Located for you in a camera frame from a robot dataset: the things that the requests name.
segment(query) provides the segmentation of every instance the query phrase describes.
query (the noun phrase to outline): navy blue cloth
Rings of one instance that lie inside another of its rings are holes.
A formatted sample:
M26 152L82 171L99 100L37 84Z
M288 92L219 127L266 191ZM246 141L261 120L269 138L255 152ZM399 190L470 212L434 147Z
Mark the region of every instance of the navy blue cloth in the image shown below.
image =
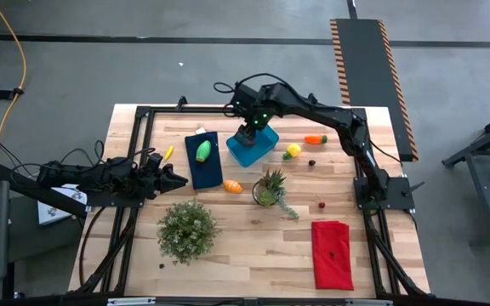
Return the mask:
M209 140L211 153L204 162L196 160L197 148ZM201 133L185 137L188 165L192 173L192 187L197 190L222 184L222 167L220 166L219 136L217 132Z

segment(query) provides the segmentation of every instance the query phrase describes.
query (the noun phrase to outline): red towel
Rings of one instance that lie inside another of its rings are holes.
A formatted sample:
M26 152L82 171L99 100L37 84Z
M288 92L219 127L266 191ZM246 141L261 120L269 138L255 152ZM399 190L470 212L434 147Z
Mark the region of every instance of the red towel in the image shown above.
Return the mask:
M350 274L349 225L338 221L311 223L311 245L316 288L354 290Z

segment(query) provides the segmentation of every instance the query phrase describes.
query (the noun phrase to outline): green toy vegetable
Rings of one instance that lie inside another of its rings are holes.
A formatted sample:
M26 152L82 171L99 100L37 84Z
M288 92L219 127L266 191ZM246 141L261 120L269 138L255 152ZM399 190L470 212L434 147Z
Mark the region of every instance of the green toy vegetable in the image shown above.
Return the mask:
M206 159L208 159L209 154L211 153L211 143L209 140L205 140L200 144L199 147L197 147L196 151L196 160L199 162L205 162Z

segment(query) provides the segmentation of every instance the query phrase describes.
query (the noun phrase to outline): potted plant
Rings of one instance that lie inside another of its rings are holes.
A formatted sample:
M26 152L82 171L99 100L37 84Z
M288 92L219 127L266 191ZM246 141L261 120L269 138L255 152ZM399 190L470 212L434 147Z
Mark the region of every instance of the potted plant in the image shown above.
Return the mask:
M174 264L190 265L209 253L219 233L211 212L197 199L176 203L166 210L158 225L158 244L162 256L176 258Z
M263 207L272 207L278 204L283 211L287 212L293 218L298 219L299 215L285 203L283 197L287 194L285 187L282 186L285 181L281 170L270 173L266 171L265 176L253 186L253 198Z

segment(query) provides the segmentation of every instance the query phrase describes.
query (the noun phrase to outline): gray floor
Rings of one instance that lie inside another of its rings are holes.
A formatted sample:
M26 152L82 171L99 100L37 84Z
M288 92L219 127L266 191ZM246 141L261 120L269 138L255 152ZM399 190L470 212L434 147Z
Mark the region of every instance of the gray floor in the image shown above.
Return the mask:
M328 19L348 17L345 0L0 0L0 6L19 32L79 35L329 38ZM356 6L361 18L383 19L391 39L490 41L490 0L356 0ZM176 102L183 94L191 103L224 103L213 82L259 71L340 104L330 47L28 42L24 49L26 94L2 137L23 162L60 158L79 146L92 152L115 103ZM414 198L430 288L445 298L490 302L490 247L468 247L490 231L489 219L467 168L448 171L440 163L490 121L490 49L393 54L419 148L419 162L404 168L413 182L426 180ZM0 42L0 82L15 84L20 73L15 45ZM0 114L6 105L0 102ZM10 165L3 155L0 161ZM20 263L17 287L31 295L64 292L76 250Z

